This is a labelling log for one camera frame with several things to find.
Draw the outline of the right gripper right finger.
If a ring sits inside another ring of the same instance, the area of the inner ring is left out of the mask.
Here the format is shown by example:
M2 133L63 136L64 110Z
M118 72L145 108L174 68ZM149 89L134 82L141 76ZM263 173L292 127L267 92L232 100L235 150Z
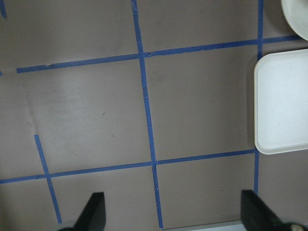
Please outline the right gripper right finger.
M241 191L241 222L247 231L287 231L289 228L253 190Z

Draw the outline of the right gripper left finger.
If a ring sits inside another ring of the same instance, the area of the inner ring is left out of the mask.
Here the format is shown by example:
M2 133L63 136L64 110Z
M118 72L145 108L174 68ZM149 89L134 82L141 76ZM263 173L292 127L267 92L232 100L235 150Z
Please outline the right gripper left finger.
M104 192L93 193L73 226L74 231L103 231L106 225Z

